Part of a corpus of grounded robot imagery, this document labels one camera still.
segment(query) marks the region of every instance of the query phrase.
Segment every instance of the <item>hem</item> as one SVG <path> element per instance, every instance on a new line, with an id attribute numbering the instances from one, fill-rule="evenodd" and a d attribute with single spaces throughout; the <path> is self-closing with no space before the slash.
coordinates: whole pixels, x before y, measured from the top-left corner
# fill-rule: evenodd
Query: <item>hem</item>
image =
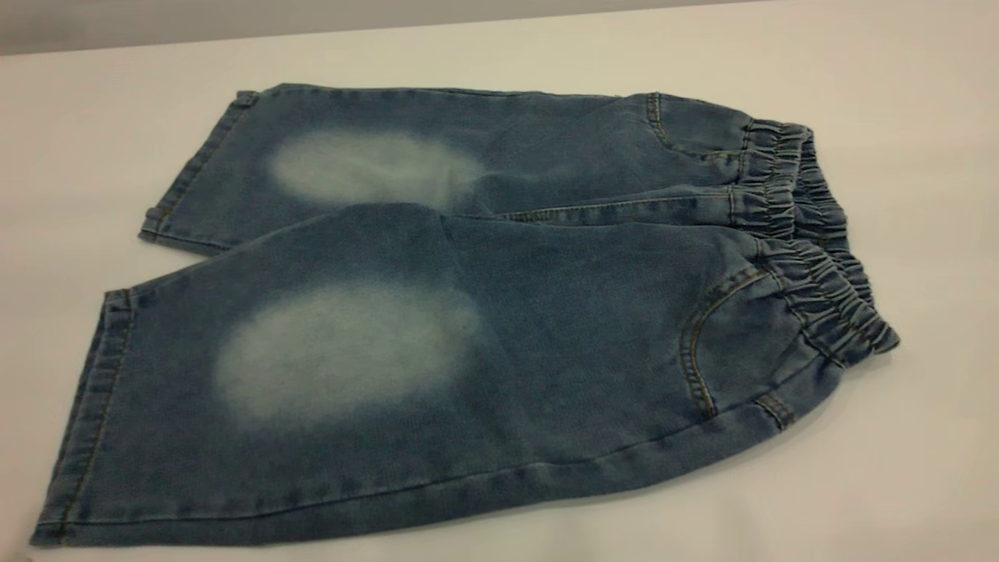
<path id="1" fill-rule="evenodd" d="M 143 222 L 139 234 L 140 239 L 147 242 L 169 245 L 164 243 L 161 237 L 167 237 L 170 232 L 170 215 L 177 210 L 177 206 L 184 200 L 184 196 L 187 195 L 191 184 L 194 183 L 201 170 L 212 159 L 215 151 L 222 146 L 229 133 L 236 127 L 240 119 L 246 115 L 247 111 L 257 103 L 259 97 L 260 94 L 258 92 L 252 91 L 242 91 L 237 94 L 236 99 L 229 104 L 229 107 L 212 129 L 205 143 L 202 144 L 194 157 L 184 165 L 180 174 L 178 174 L 156 206 L 146 212 L 146 220 Z"/>
<path id="2" fill-rule="evenodd" d="M 46 544 L 62 543 L 67 521 L 75 516 L 78 499 L 93 468 L 132 332 L 131 292 L 104 296 L 100 320 L 84 364 L 73 407 L 52 471 L 40 520 L 57 520 Z"/>

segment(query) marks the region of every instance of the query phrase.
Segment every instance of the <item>seam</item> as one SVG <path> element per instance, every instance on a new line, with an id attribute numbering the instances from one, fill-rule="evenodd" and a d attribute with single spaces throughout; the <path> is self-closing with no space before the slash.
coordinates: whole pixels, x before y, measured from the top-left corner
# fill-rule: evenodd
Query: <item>seam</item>
<path id="1" fill-rule="evenodd" d="M 232 106 L 236 104 L 236 101 L 230 104 L 230 108 L 232 108 Z M 219 148 L 222 147 L 222 143 L 224 143 L 226 139 L 229 138 L 229 135 L 233 132 L 233 129 L 235 129 L 236 126 L 239 125 L 240 121 L 242 121 L 243 117 L 245 117 L 246 114 L 250 112 L 251 108 L 239 106 L 239 109 L 240 109 L 239 115 L 236 116 L 236 119 L 233 120 L 233 123 L 231 125 L 223 129 L 225 133 L 218 141 L 214 143 L 214 145 L 211 147 L 211 150 L 209 150 L 208 154 L 206 154 L 203 158 L 198 158 L 198 155 L 195 155 L 195 158 L 200 160 L 200 162 L 194 166 L 191 178 L 188 179 L 186 182 L 184 182 L 184 185 L 177 190 L 177 197 L 174 199 L 173 203 L 171 203 L 169 207 L 167 207 L 166 209 L 163 210 L 162 213 L 160 213 L 160 218 L 156 221 L 157 235 L 159 235 L 158 233 L 160 229 L 163 228 L 163 221 L 166 220 L 166 218 L 170 216 L 174 212 L 174 210 L 177 209 L 177 205 L 179 205 L 181 200 L 183 200 L 184 197 L 188 194 L 188 191 L 191 188 L 191 184 L 193 184 L 194 181 L 198 179 L 198 175 L 201 174 L 201 171 L 205 169 L 206 165 L 208 165 L 209 160 L 212 159 L 212 156 L 215 156 L 216 151 L 218 151 Z"/>
<path id="2" fill-rule="evenodd" d="M 652 132 L 662 141 L 666 148 L 675 146 L 669 134 L 662 128 L 662 114 L 659 110 L 659 94 L 651 92 L 645 94 L 645 115 L 648 117 L 648 124 L 652 127 Z"/>
<path id="3" fill-rule="evenodd" d="M 187 242 L 189 244 L 197 244 L 199 246 L 211 246 L 213 248 L 216 248 L 216 249 L 222 250 L 222 251 L 228 251 L 228 250 L 232 250 L 233 249 L 232 246 L 226 246 L 224 244 L 216 244 L 214 242 L 202 242 L 201 240 L 194 240 L 194 239 L 191 239 L 191 238 L 184 238 L 183 236 L 174 236 L 173 234 L 160 234 L 158 232 L 155 232 L 153 230 L 149 230 L 147 228 L 143 228 L 142 232 L 148 232 L 149 234 L 152 234 L 152 235 L 156 236 L 157 240 L 160 239 L 160 238 L 166 238 L 168 240 L 176 240 L 178 242 Z"/>
<path id="4" fill-rule="evenodd" d="M 728 188 L 728 226 L 735 228 L 735 190 Z"/>
<path id="5" fill-rule="evenodd" d="M 794 412 L 773 394 L 763 394 L 756 398 L 756 401 L 766 407 L 767 410 L 775 413 L 780 419 L 780 425 L 783 427 L 790 427 L 797 421 L 794 417 Z"/>
<path id="6" fill-rule="evenodd" d="M 80 492 L 83 491 L 83 483 L 90 476 L 90 471 L 94 468 L 94 460 L 97 457 L 97 449 L 101 443 L 101 436 L 104 433 L 104 424 L 108 419 L 108 410 L 111 408 L 111 398 L 114 396 L 116 383 L 118 382 L 118 377 L 121 375 L 122 364 L 125 362 L 125 354 L 128 350 L 129 340 L 132 337 L 132 301 L 129 298 L 130 291 L 125 289 L 125 306 L 126 312 L 129 314 L 128 329 L 125 331 L 125 335 L 122 338 L 121 350 L 118 353 L 118 361 L 115 363 L 114 373 L 111 375 L 111 383 L 108 385 L 108 396 L 104 399 L 104 407 L 101 408 L 101 418 L 97 422 L 97 429 L 94 436 L 94 445 L 90 449 L 90 454 L 87 455 L 87 463 L 84 465 L 83 472 L 80 474 L 80 478 L 76 482 L 76 487 L 73 490 L 73 495 L 70 496 L 69 500 L 66 502 L 66 507 L 63 509 L 62 522 L 59 526 L 58 537 L 59 543 L 65 544 L 66 534 L 68 532 L 69 526 L 69 514 L 76 506 L 77 501 L 80 498 Z"/>
<path id="7" fill-rule="evenodd" d="M 708 304 L 704 311 L 697 316 L 697 319 L 692 323 L 692 325 L 690 324 L 690 320 L 687 321 L 687 325 L 691 326 L 691 328 L 689 331 L 688 342 L 685 337 L 680 338 L 680 367 L 683 370 L 684 379 L 686 380 L 687 387 L 690 390 L 690 398 L 693 400 L 694 406 L 697 408 L 697 413 L 704 421 L 707 421 L 717 415 L 717 409 L 714 406 L 714 400 L 711 399 L 711 395 L 707 390 L 707 384 L 704 382 L 704 377 L 701 375 L 700 369 L 697 366 L 696 353 L 700 330 L 711 313 L 717 310 L 722 303 L 728 300 L 740 289 L 747 287 L 765 276 L 766 272 L 759 271 L 754 267 L 743 269 L 738 273 L 729 276 L 715 287 L 725 287 L 729 284 L 731 284 L 731 286 L 723 289 L 722 294 Z"/>
<path id="8" fill-rule="evenodd" d="M 770 408 L 769 408 L 769 407 L 768 407 L 768 406 L 767 406 L 767 405 L 766 405 L 766 404 L 764 403 L 764 401 L 763 401 L 763 399 L 762 399 L 762 398 L 763 398 L 763 397 L 761 396 L 761 397 L 757 398 L 756 400 L 753 400 L 753 404 L 756 404 L 756 405 L 757 405 L 757 406 L 759 406 L 760 408 L 763 408 L 763 410 L 764 410 L 764 411 L 765 411 L 765 412 L 766 412 L 767 414 L 769 414 L 771 418 L 773 418 L 773 421 L 775 421 L 775 422 L 777 423 L 777 427 L 778 427 L 778 428 L 780 428 L 780 431 L 783 431 L 783 430 L 785 429 L 785 427 L 784 427 L 784 422 L 780 421 L 780 416 L 778 416 L 776 412 L 774 412 L 773 410 L 771 410 L 771 409 L 770 409 Z"/>
<path id="9" fill-rule="evenodd" d="M 738 172 L 737 172 L 738 175 L 736 176 L 740 180 L 742 179 L 742 174 L 745 171 L 745 162 L 746 162 L 746 160 L 749 159 L 749 154 L 748 154 L 748 150 L 749 150 L 749 133 L 752 131 L 752 127 L 753 127 L 753 125 L 755 123 L 756 123 L 756 120 L 750 117 L 749 118 L 749 123 L 746 124 L 745 133 L 742 134 L 742 148 L 739 150 L 739 169 L 738 169 Z"/>
<path id="10" fill-rule="evenodd" d="M 545 207 L 543 209 L 534 209 L 532 211 L 514 211 L 510 213 L 500 213 L 499 218 L 513 221 L 521 220 L 544 220 L 547 217 L 542 217 L 542 215 L 552 215 L 554 213 L 562 211 L 585 211 L 589 209 L 605 209 L 610 207 L 628 207 L 637 206 L 643 203 L 660 203 L 663 201 L 682 201 L 684 199 L 723 199 L 728 197 L 727 195 L 683 195 L 683 196 L 673 196 L 673 197 L 655 197 L 652 199 L 635 199 L 632 201 L 615 201 L 611 203 L 594 203 L 592 205 L 575 205 L 570 207 Z"/>
<path id="11" fill-rule="evenodd" d="M 794 417 L 794 412 L 791 411 L 791 409 L 787 406 L 787 404 L 784 404 L 775 395 L 767 394 L 766 400 L 767 402 L 770 402 L 771 404 L 777 407 L 777 410 L 780 411 L 781 415 L 784 416 L 784 419 L 787 420 L 787 425 L 791 425 L 795 421 L 797 421 L 796 418 Z"/>

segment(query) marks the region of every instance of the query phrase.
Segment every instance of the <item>blue denim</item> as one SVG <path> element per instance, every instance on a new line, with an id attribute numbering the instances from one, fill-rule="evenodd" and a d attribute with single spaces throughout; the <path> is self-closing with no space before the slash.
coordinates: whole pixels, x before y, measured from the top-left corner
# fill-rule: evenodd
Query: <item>blue denim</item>
<path id="1" fill-rule="evenodd" d="M 663 94 L 243 93 L 142 236 L 214 257 L 105 296 L 33 544 L 647 486 L 898 343 L 811 132 Z"/>

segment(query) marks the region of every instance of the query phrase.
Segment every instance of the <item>pocket stitching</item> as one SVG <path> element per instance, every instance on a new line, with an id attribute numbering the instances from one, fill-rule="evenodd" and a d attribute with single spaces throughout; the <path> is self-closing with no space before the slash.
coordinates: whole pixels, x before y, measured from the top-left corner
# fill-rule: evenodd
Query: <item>pocket stitching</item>
<path id="1" fill-rule="evenodd" d="M 662 125 L 662 111 L 659 105 L 659 94 L 658 92 L 650 92 L 645 94 L 645 120 L 648 123 L 649 129 L 652 130 L 652 134 L 655 138 L 659 139 L 659 143 L 666 150 L 672 152 L 679 152 L 693 158 L 720 158 L 724 156 L 730 156 L 732 154 L 742 154 L 744 149 L 740 150 L 711 150 L 708 152 L 694 152 L 692 150 L 685 149 L 679 144 L 674 142 L 666 132 L 666 128 Z"/>
<path id="2" fill-rule="evenodd" d="M 714 400 L 707 389 L 707 384 L 704 382 L 704 378 L 701 376 L 700 369 L 697 366 L 697 341 L 700 337 L 701 328 L 711 313 L 717 310 L 732 295 L 767 275 L 769 274 L 766 271 L 760 271 L 755 267 L 749 266 L 727 277 L 707 293 L 707 295 L 720 294 L 708 302 L 701 309 L 700 314 L 695 313 L 691 315 L 684 324 L 683 335 L 679 341 L 680 369 L 683 372 L 683 378 L 690 391 L 690 398 L 697 409 L 697 414 L 700 416 L 701 421 L 707 421 L 718 414 L 717 406 L 715 406 Z"/>

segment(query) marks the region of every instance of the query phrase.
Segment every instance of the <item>elastic waistband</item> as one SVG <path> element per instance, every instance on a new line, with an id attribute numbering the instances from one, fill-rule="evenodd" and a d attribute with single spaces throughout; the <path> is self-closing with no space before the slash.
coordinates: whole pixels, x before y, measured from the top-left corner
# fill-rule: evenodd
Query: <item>elastic waistband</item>
<path id="1" fill-rule="evenodd" d="M 849 367 L 898 345 L 898 335 L 857 290 L 866 277 L 860 278 L 859 262 L 848 252 L 828 253 L 807 240 L 757 244 L 809 341 L 830 359 Z M 849 259 L 856 268 L 837 259 Z"/>
<path id="2" fill-rule="evenodd" d="M 846 214 L 819 168 L 815 135 L 794 123 L 753 120 L 745 130 L 739 161 L 740 185 L 794 185 L 794 238 L 826 249 L 849 249 Z"/>

